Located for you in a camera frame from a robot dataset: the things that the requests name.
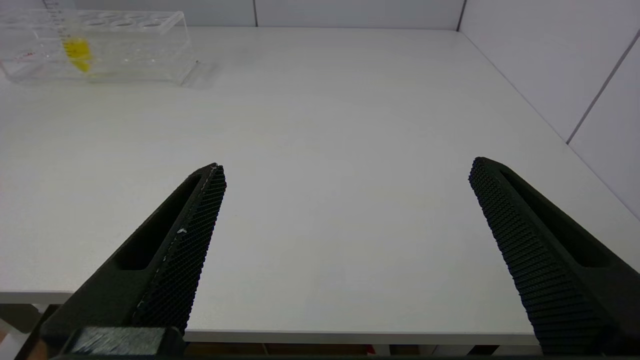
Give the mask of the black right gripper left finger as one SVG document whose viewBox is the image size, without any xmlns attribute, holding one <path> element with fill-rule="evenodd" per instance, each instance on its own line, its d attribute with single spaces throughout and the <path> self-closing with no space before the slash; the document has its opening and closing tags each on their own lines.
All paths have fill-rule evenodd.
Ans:
<svg viewBox="0 0 640 360">
<path fill-rule="evenodd" d="M 46 319 L 50 359 L 181 359 L 226 193 L 224 167 L 199 168 Z"/>
</svg>

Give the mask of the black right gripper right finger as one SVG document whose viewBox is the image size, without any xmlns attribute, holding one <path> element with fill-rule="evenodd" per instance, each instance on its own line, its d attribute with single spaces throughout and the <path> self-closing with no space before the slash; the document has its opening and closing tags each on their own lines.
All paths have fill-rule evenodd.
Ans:
<svg viewBox="0 0 640 360">
<path fill-rule="evenodd" d="M 468 181 L 542 353 L 637 357 L 639 273 L 504 164 Z"/>
</svg>

